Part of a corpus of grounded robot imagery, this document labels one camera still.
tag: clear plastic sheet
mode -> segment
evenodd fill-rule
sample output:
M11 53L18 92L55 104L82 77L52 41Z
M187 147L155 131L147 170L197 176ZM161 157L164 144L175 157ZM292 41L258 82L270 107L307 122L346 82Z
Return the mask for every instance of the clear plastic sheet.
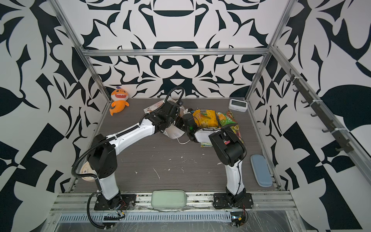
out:
M291 230L292 223L290 217L284 210L250 210L248 213L248 220L245 224L240 227L232 226L230 222L226 220L215 220L210 221L209 219L203 219L198 221L183 221L175 222L172 220L162 222L118 222L112 229L106 231L112 232L168 232L168 231L179 231L179 232L288 232L295 231ZM146 213L143 212L131 212L127 211L126 216L139 216ZM68 222L58 221L56 225L56 232L102 232L104 230L95 228L89 222Z

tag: stuffed toy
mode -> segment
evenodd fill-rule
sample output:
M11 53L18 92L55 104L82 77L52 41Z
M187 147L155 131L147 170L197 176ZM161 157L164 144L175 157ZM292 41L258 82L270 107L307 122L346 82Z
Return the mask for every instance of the stuffed toy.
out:
M129 103L126 101L129 98L128 92L126 92L119 86L117 86L116 88L117 89L111 93L111 98L112 100L114 100L111 106L115 107L113 109L109 109L109 112L112 116L114 115L114 113L121 112L125 108L125 106L129 106Z

